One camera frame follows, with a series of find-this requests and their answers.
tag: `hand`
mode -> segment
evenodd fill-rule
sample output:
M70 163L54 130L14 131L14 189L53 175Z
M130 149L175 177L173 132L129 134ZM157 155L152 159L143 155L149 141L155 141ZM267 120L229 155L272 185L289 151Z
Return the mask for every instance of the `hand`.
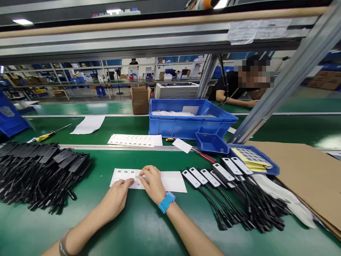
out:
M139 174L140 180L145 187L148 196L159 205L166 197L166 190L161 181L161 172L155 166L147 165L143 167Z
M258 101L259 100L248 101L247 107L253 108L258 103Z
M105 222L112 221L120 214L127 200L128 188L134 183L134 179L116 181L104 196L102 202L97 206L100 218Z

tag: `blue stool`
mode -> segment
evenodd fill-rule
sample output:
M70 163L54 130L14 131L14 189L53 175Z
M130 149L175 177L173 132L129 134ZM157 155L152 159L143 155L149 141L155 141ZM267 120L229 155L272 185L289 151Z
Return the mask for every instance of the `blue stool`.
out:
M102 86L102 85L96 86L96 92L97 92L97 96L105 96L105 95L107 95L105 93L104 86Z

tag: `ceiling light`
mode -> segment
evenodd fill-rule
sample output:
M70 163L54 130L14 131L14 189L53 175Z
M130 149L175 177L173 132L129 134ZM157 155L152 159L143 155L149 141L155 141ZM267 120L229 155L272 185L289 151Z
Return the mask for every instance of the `ceiling light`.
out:
M33 24L32 22L28 21L28 20L13 20L16 23L19 23L20 25L28 25L28 24Z
M213 9L225 8L228 0L220 0L219 3Z
M107 10L107 13L109 13L110 15L112 15L114 12L116 14L118 14L120 11L122 11L121 9L113 9L113 10Z

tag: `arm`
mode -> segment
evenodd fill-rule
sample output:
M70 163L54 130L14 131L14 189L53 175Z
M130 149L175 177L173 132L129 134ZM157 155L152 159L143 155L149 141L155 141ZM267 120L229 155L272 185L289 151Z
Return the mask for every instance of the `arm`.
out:
M147 182L143 177L140 177L147 194L159 205L166 197L160 171L155 166L147 165L142 169L140 176L142 175L149 179ZM187 217L176 202L169 205L166 214L191 256L223 256L219 248Z
M217 90L216 91L216 101L223 102L225 100L225 91L223 90ZM241 106L241 107L248 107L248 108L253 108L257 104L258 100L252 100L252 101L241 101L241 100L236 100L233 98L229 98L226 102L226 104L230 105L236 105L236 106Z
M259 90L256 91L251 91L251 99L253 100L260 100L260 98L263 96L263 94L266 92L267 88L260 88Z
M134 179L119 180L109 189L102 202L93 209L64 239L64 250L77 255L88 240L104 225L112 221L123 210L128 187ZM42 256L59 256L59 241L45 251Z

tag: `forearm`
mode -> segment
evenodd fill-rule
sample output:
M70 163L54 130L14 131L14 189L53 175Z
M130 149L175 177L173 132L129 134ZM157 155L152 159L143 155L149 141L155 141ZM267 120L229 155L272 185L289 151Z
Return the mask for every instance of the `forearm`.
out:
M187 217L175 202L169 205L166 214L191 256L223 255L219 248Z
M64 249L70 255L77 255L88 240L102 227L103 221L99 217L97 208L90 212L77 226L72 228L64 240ZM59 256L59 242L50 247L43 256Z
M241 106L241 107L249 107L248 101L241 101L241 100L236 100L233 98L227 99L225 104L236 105L236 106Z
M256 93L251 94L251 98L253 100L260 100L260 98L264 95L264 93L266 92L267 88L260 88Z

